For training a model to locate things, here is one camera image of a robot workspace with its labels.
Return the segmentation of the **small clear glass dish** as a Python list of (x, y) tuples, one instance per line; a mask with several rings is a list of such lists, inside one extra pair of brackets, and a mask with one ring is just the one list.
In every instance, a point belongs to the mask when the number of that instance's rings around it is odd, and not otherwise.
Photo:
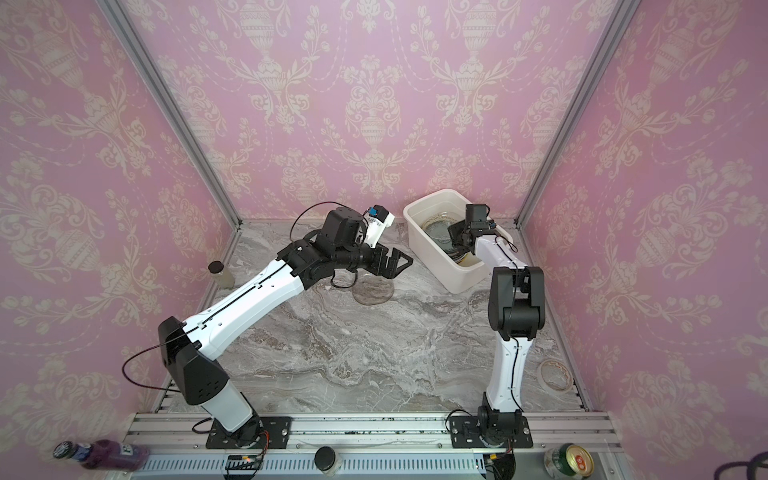
[(449, 229), (459, 220), (450, 216), (438, 215), (426, 221), (422, 226), (425, 234), (449, 257), (456, 260), (464, 253), (453, 245)]

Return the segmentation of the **glass jar with black lid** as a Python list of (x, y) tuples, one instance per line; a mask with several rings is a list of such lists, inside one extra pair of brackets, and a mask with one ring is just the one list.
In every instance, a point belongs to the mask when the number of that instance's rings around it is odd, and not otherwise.
[(235, 286), (235, 278), (228, 267), (219, 260), (208, 264), (208, 272), (216, 285), (225, 290), (231, 290)]

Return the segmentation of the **white plastic bin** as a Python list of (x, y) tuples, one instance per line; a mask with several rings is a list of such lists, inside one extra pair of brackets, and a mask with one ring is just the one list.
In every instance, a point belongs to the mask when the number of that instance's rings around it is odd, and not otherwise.
[(497, 222), (497, 233), (478, 238), (474, 254), (480, 263), (471, 268), (459, 267), (422, 230), (424, 223), (438, 215), (459, 221), (465, 218), (465, 206), (471, 203), (459, 192), (442, 189), (408, 204), (403, 215), (408, 226), (410, 249), (426, 268), (452, 294), (462, 293), (488, 277), (495, 267), (523, 268), (522, 261), (512, 249), (512, 240)]

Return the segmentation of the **black round knob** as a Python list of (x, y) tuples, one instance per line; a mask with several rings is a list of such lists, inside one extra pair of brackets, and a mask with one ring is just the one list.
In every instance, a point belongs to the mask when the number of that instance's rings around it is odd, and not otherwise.
[(322, 474), (333, 476), (342, 466), (342, 457), (333, 447), (322, 446), (315, 452), (314, 465)]

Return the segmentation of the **purple drink bottle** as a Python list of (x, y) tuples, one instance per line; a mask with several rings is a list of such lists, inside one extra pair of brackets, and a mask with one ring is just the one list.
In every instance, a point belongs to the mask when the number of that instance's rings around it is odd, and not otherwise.
[(52, 457), (72, 460), (88, 470), (137, 471), (150, 456), (147, 447), (102, 439), (92, 443), (65, 440), (56, 445)]

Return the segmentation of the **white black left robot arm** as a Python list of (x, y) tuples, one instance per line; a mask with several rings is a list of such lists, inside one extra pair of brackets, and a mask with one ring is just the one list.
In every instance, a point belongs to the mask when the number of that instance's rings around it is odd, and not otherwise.
[(263, 424), (219, 357), (272, 310), (340, 269), (394, 279), (410, 267), (410, 256), (379, 242), (394, 219), (381, 205), (364, 213), (337, 205), (320, 229), (290, 241), (224, 299), (184, 321), (164, 320), (158, 328), (162, 361), (184, 400), (205, 410), (236, 446), (254, 445), (263, 435)]

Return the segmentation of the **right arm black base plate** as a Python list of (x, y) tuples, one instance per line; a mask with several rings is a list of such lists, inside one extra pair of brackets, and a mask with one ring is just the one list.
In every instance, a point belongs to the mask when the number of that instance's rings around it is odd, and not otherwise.
[(532, 429), (522, 415), (509, 414), (507, 425), (493, 426), (489, 420), (475, 416), (454, 415), (447, 419), (451, 444), (456, 449), (509, 448), (513, 450), (534, 447)]

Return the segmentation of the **aluminium rail frame front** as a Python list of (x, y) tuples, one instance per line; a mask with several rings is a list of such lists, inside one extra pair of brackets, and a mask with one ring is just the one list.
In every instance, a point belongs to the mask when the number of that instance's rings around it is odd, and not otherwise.
[[(544, 453), (562, 444), (592, 455), (595, 479), (631, 478), (614, 426), (605, 413), (526, 413), (534, 447), (456, 449), (447, 430), (454, 415), (438, 413), (305, 413), (292, 418), (282, 450), (210, 450), (211, 423), (201, 414), (137, 414), (125, 442), (147, 447), (151, 457), (137, 479), (545, 479)], [(333, 447), (342, 466), (319, 472), (315, 452)]]

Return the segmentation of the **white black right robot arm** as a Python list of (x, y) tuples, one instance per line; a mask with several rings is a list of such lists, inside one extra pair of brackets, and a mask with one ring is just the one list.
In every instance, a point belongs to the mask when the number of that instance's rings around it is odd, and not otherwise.
[(546, 321), (543, 270), (519, 257), (485, 204), (466, 205), (465, 218), (448, 232), (459, 252), (473, 254), (491, 271), (487, 317), (496, 347), (490, 382), (477, 412), (480, 438), (509, 450), (531, 448), (521, 393), (527, 356)]

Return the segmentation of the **cream plate with painted willow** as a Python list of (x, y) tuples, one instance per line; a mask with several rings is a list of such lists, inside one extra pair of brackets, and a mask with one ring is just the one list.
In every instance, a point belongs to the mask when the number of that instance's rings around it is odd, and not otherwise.
[(474, 265), (480, 263), (480, 260), (474, 254), (468, 252), (460, 258), (457, 258), (455, 263), (462, 268), (471, 268)]

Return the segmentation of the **clear glass oval plate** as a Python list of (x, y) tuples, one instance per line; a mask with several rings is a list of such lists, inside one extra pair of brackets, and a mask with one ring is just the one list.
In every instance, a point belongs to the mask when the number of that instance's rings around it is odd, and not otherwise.
[(377, 276), (364, 276), (352, 287), (354, 300), (365, 306), (386, 303), (392, 299), (394, 292), (393, 280)]

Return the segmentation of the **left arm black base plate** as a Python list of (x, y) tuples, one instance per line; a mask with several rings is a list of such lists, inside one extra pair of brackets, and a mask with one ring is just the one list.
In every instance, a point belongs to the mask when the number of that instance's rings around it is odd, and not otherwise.
[(210, 450), (282, 450), (287, 448), (291, 426), (292, 418), (289, 416), (267, 416), (249, 420), (235, 432), (229, 432), (218, 420), (214, 420), (205, 446)]

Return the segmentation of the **green beer can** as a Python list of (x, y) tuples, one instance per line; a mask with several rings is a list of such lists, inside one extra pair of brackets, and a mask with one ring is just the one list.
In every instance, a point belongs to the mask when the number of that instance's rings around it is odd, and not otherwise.
[(582, 446), (566, 443), (544, 453), (544, 468), (552, 479), (588, 479), (595, 462)]

